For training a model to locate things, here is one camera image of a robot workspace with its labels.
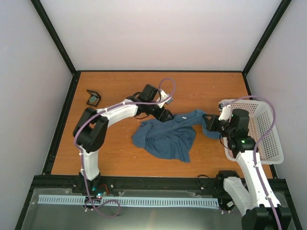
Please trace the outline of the blue t-shirt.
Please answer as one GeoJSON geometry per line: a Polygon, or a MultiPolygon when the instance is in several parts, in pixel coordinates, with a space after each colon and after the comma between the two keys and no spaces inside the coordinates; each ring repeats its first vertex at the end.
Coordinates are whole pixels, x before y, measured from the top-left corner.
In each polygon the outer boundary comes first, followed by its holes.
{"type": "Polygon", "coordinates": [[[133,134],[132,143],[157,158],[189,163],[189,151],[197,135],[194,126],[200,126],[207,138],[218,139],[220,136],[219,132],[206,129],[204,114],[203,110],[196,109],[174,115],[174,119],[164,123],[156,119],[143,121],[133,134]]]}

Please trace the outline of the black brooch box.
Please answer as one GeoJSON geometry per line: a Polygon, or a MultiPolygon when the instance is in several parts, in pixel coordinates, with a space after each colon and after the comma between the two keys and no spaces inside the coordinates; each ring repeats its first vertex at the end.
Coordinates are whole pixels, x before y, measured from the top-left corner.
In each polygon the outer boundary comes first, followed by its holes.
{"type": "Polygon", "coordinates": [[[87,100],[86,104],[89,106],[93,106],[93,107],[97,107],[101,101],[101,95],[97,92],[97,91],[93,91],[93,90],[86,90],[90,97],[87,100]]]}

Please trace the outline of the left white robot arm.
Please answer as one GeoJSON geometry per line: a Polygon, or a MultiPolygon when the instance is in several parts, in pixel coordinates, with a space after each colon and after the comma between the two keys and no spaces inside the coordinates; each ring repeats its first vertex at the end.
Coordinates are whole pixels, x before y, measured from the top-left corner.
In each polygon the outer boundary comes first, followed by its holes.
{"type": "Polygon", "coordinates": [[[81,157],[80,173],[85,178],[84,189],[94,193],[100,187],[100,181],[96,178],[100,175],[98,153],[105,141],[107,129],[121,120],[142,113],[152,115],[160,122],[173,119],[171,112],[165,109],[165,104],[173,100],[172,95],[147,84],[142,92],[137,92],[113,106],[85,109],[73,131],[74,145],[81,157]]]}

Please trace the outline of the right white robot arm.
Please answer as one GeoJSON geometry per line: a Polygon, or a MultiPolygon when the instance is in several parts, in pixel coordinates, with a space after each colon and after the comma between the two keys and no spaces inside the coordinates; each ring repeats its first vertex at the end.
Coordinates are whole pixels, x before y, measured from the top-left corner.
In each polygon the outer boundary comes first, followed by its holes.
{"type": "Polygon", "coordinates": [[[233,172],[227,172],[223,179],[224,190],[242,215],[242,229],[288,229],[291,211],[281,205],[266,178],[256,141],[248,134],[249,112],[224,107],[220,115],[204,114],[203,120],[208,131],[227,139],[227,147],[243,172],[245,185],[233,172]]]}

